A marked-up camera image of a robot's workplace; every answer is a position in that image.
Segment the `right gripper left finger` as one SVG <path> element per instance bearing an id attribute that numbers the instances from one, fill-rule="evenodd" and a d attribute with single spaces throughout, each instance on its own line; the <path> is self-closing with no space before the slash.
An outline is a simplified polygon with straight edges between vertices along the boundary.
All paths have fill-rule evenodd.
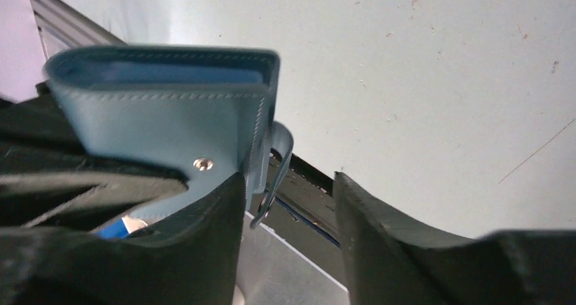
<path id="1" fill-rule="evenodd" d="M 1 230 L 2 304 L 231 304 L 245 211 L 233 174 L 120 239 L 66 228 Z"/>

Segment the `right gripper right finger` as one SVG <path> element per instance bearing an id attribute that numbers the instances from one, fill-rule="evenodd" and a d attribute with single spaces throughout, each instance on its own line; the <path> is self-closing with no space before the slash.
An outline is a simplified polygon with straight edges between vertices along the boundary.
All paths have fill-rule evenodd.
<path id="1" fill-rule="evenodd" d="M 334 177 L 351 304 L 574 304 L 575 232 L 431 227 Z"/>

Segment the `blue leather card holder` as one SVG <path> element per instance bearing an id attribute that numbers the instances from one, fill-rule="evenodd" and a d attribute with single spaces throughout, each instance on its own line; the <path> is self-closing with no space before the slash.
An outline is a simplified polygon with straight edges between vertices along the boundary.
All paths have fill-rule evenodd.
<path id="1" fill-rule="evenodd" d="M 137 208 L 164 219 L 240 173 L 251 227 L 267 216 L 289 170 L 293 136 L 274 120 L 281 60 L 273 50 L 90 46 L 44 65 L 48 87 L 88 154 L 177 169 L 187 191 Z"/>

